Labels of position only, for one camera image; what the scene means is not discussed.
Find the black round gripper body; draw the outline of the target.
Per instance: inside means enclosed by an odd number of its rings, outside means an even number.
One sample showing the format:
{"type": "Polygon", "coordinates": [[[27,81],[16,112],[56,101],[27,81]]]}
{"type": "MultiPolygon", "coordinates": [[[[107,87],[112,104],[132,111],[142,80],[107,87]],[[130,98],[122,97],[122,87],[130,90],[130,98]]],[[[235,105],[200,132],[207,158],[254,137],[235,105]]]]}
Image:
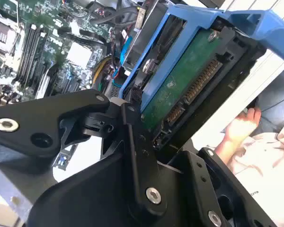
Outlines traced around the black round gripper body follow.
{"type": "Polygon", "coordinates": [[[128,208],[123,157],[112,155],[50,187],[29,213],[29,227],[191,227],[182,174],[158,165],[167,210],[157,219],[136,220],[128,208]]]}

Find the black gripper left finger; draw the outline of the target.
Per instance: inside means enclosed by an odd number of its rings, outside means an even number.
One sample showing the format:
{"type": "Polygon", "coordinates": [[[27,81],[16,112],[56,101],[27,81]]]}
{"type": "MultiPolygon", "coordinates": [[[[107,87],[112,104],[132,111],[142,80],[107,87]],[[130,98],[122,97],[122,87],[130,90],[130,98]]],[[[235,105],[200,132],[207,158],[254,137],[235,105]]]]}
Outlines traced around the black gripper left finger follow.
{"type": "Polygon", "coordinates": [[[102,138],[103,159],[123,157],[131,215],[162,216],[167,202],[138,107],[93,89],[0,106],[0,166],[14,171],[42,175],[63,148],[91,136],[102,138]]]}

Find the person bare hand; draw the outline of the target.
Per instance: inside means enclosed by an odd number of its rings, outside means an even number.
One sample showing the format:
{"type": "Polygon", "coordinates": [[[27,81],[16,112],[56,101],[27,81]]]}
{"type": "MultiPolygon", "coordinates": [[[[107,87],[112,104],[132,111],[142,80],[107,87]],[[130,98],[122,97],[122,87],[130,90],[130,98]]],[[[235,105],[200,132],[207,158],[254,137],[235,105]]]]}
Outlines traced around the person bare hand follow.
{"type": "Polygon", "coordinates": [[[241,144],[258,127],[261,118],[259,108],[249,108],[247,113],[241,112],[226,128],[224,140],[241,144]]]}

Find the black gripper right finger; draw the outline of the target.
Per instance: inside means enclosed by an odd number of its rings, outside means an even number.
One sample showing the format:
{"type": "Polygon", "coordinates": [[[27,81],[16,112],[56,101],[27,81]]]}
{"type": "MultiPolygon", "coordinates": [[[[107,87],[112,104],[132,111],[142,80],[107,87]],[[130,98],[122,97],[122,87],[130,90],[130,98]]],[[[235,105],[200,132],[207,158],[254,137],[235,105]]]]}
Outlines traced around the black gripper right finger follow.
{"type": "Polygon", "coordinates": [[[188,222],[192,227],[274,227],[275,223],[213,153],[178,152],[169,164],[183,173],[188,222]]]}

